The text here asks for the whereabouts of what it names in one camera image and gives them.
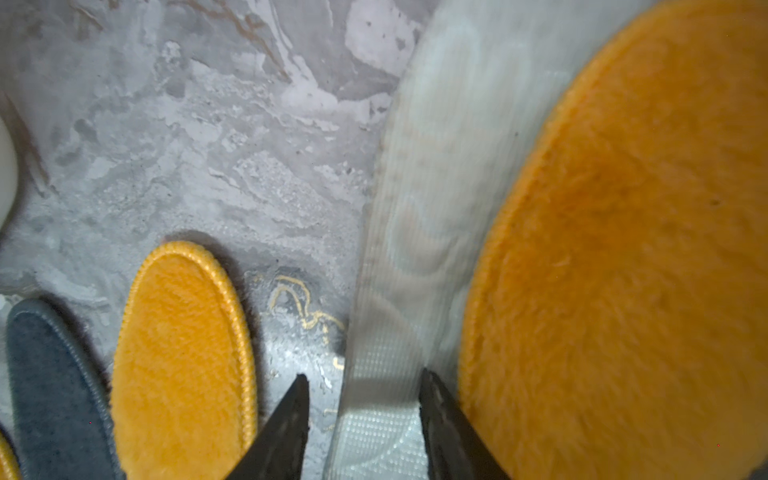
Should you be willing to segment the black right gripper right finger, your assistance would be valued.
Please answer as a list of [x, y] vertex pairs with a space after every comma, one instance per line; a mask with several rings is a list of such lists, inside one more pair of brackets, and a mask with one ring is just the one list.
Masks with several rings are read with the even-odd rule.
[[439, 376], [424, 369], [420, 418], [431, 480], [509, 480]]

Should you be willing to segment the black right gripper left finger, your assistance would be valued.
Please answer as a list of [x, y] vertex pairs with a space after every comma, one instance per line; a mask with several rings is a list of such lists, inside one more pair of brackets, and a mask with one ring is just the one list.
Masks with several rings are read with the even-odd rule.
[[301, 478], [309, 434], [309, 381], [298, 374], [226, 480]]

